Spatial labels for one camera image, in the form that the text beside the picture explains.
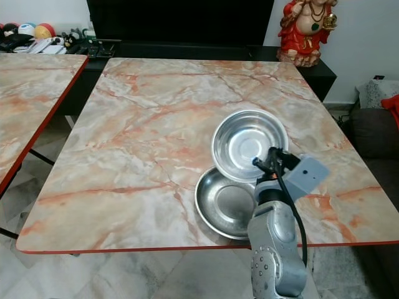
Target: stainless steel bowl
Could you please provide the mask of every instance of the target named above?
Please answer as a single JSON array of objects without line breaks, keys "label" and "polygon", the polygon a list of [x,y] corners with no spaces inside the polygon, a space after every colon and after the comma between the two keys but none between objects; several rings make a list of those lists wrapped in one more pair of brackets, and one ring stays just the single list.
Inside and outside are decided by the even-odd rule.
[{"label": "stainless steel bowl", "polygon": [[252,165],[252,160],[265,159],[271,146],[288,150],[287,132],[279,119],[263,110],[238,111],[214,132],[212,158],[227,178],[253,183],[263,173]]},{"label": "stainless steel bowl", "polygon": [[234,182],[216,168],[205,172],[195,187],[195,205],[202,220],[215,232],[248,240],[247,226],[254,208],[254,186]]}]

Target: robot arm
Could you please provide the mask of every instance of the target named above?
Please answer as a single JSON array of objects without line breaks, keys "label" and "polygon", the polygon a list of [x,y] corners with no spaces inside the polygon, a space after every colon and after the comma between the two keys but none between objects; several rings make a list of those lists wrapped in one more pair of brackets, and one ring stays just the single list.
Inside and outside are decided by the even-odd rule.
[{"label": "robot arm", "polygon": [[277,148],[269,150],[265,162],[255,159],[254,165],[265,172],[257,180],[255,198],[259,205],[248,224],[254,297],[302,298],[307,272],[297,250],[294,203],[290,201],[310,193],[329,171],[310,156],[299,159]]}]

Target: gray sofa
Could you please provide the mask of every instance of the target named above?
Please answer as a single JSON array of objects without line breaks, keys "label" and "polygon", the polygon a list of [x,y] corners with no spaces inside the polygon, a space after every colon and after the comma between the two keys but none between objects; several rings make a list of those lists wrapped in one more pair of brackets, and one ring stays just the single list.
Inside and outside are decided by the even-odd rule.
[{"label": "gray sofa", "polygon": [[[399,211],[399,129],[392,114],[360,109],[351,114],[343,130]],[[370,248],[399,298],[399,245]]]}]

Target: white floor tile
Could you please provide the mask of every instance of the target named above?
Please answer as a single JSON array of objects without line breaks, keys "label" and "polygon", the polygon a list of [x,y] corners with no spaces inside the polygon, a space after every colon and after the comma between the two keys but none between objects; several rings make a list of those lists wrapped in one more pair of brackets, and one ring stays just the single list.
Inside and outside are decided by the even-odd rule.
[{"label": "white floor tile", "polygon": [[15,176],[15,178],[12,180],[10,186],[8,187],[8,189],[12,188],[12,187],[16,187],[18,185],[21,185],[25,182],[28,182],[29,180],[33,179],[34,176],[27,173],[26,171],[24,171],[23,169],[21,169],[20,171],[17,172],[17,175]]},{"label": "white floor tile", "polygon": [[381,299],[380,296],[373,294],[366,285],[322,290],[320,297],[321,299]]},{"label": "white floor tile", "polygon": [[309,268],[307,269],[306,286],[302,292],[302,296],[304,299],[320,299],[319,292],[317,291],[316,284]]},{"label": "white floor tile", "polygon": [[[22,212],[20,213],[19,216],[17,216],[16,218],[18,222],[15,225],[15,228],[13,228],[13,232],[19,234],[26,219],[27,219],[27,212]],[[16,249],[16,241],[15,240],[11,240],[11,244],[10,244],[10,251],[15,255],[15,257],[25,266],[25,268],[30,269],[32,268],[36,263],[41,262],[42,260],[44,260],[47,255],[40,255],[40,254],[24,254],[21,251]]]},{"label": "white floor tile", "polygon": [[49,176],[52,166],[46,162],[43,162],[39,158],[28,154],[22,164],[22,169],[33,175],[35,178],[45,181]]},{"label": "white floor tile", "polygon": [[364,285],[366,276],[351,247],[315,247],[309,268],[319,290]]},{"label": "white floor tile", "polygon": [[7,222],[7,225],[6,225],[6,229],[10,230],[11,232],[15,232],[16,234],[18,234],[17,226],[18,226],[18,222],[19,222],[20,217],[21,217],[21,214],[17,214],[17,216],[15,216],[11,220],[9,220]]},{"label": "white floor tile", "polygon": [[35,264],[26,278],[42,298],[73,298],[106,260],[104,254],[50,255]]},{"label": "white floor tile", "polygon": [[245,267],[251,268],[252,251],[249,249],[233,249],[234,254],[242,261]]},{"label": "white floor tile", "polygon": [[[58,136],[57,140],[51,141],[50,143],[46,143],[40,146],[34,146],[33,149],[37,151],[38,153],[42,154],[46,158],[55,161],[60,154],[62,148],[64,147],[64,144],[67,140],[67,137],[65,135],[60,135]],[[29,153],[29,155],[26,157],[26,160],[32,161],[38,159],[32,154]]]},{"label": "white floor tile", "polygon": [[[4,208],[2,206],[2,201],[0,201],[0,227],[3,229],[8,229],[6,215],[4,214]],[[11,240],[9,237],[0,234],[0,244],[3,244],[3,246],[9,248],[10,241]]]},{"label": "white floor tile", "polygon": [[13,288],[11,288],[4,299],[42,299],[39,292],[26,279],[22,278]]},{"label": "white floor tile", "polygon": [[180,255],[179,252],[112,254],[75,298],[151,298]]},{"label": "white floor tile", "polygon": [[153,299],[252,298],[251,271],[232,250],[189,251]]},{"label": "white floor tile", "polygon": [[0,244],[0,298],[24,276],[26,268],[12,254],[12,252]]},{"label": "white floor tile", "polygon": [[28,205],[34,202],[42,189],[43,181],[34,178],[10,188],[1,198],[6,221],[18,216]]}]

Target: television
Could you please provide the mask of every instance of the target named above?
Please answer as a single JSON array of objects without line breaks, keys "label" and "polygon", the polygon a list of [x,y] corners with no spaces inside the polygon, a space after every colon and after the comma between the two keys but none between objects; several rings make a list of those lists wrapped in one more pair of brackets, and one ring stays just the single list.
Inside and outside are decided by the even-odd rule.
[{"label": "television", "polygon": [[87,0],[100,40],[263,45],[273,0]]}]

